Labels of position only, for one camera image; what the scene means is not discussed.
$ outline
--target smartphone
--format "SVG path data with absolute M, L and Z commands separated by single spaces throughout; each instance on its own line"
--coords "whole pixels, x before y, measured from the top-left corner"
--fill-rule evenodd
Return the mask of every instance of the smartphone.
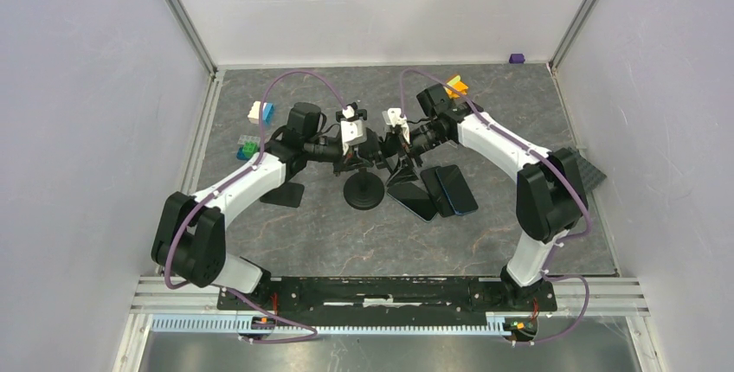
M 438 213 L 428 193 L 413 183 L 400 183 L 390 186 L 388 196 L 426 222 L 433 220 Z
M 434 203 L 434 206 L 436 206 L 438 214 L 446 218 L 448 216 L 455 215 L 455 213 L 454 209 L 451 208 L 451 204 L 448 203 L 446 194 L 443 193 L 443 188 L 441 187 L 441 182 L 438 181 L 438 176 L 435 174 L 435 171 L 438 169 L 438 166 L 425 169 L 421 172 L 421 180 L 423 180 L 423 184 L 426 185 L 428 196 L 431 198 L 431 202 Z
M 459 166 L 452 164 L 441 167 L 436 170 L 436 175 L 448 198 L 448 203 L 457 215 L 465 215 L 480 208 Z

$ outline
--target white panel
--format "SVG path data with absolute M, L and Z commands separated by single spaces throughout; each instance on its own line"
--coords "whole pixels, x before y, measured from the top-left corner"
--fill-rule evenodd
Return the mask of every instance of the white panel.
M 182 0 L 219 65 L 548 61 L 582 0 Z
M 0 0 L 0 35 L 0 370 L 110 370 L 207 76 L 164 0 Z
M 599 0 L 560 69 L 609 176 L 597 204 L 674 371 L 734 361 L 732 30 L 731 0 Z

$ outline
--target purple block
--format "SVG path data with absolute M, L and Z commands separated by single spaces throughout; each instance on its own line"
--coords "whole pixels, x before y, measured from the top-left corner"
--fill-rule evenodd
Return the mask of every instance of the purple block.
M 510 55 L 510 63 L 525 63 L 525 55 L 523 54 Z

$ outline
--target phone screen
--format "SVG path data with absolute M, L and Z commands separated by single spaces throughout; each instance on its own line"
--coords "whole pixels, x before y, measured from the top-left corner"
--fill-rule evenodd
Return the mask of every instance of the phone screen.
M 436 170 L 436 175 L 444 193 L 446 193 L 448 203 L 451 204 L 457 215 L 468 214 L 480 208 L 477 201 L 474 200 L 474 195 L 472 195 L 467 181 L 461 174 L 459 166 L 453 164 L 441 167 Z
M 428 193 L 413 183 L 400 183 L 388 188 L 388 196 L 392 197 L 410 212 L 428 222 L 438 212 L 428 197 Z
M 438 176 L 435 174 L 435 171 L 438 169 L 438 167 L 425 169 L 421 172 L 421 179 L 423 180 L 423 184 L 426 185 L 428 196 L 430 196 L 431 201 L 436 206 L 436 209 L 438 209 L 439 215 L 445 218 L 447 216 L 455 215 L 455 213 L 454 208 L 451 208 L 451 204 L 448 203 L 446 194 L 443 193 L 443 188 L 441 187 L 441 182 L 438 181 Z

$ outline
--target white wall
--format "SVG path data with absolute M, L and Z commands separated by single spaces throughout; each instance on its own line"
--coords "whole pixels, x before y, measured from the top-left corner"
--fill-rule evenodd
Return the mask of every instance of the white wall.
M 182 0 L 219 65 L 548 61 L 582 0 Z
M 206 73 L 164 0 L 0 0 L 0 370 L 110 370 Z
M 623 271 L 671 370 L 731 370 L 731 0 L 600 0 L 560 66 Z

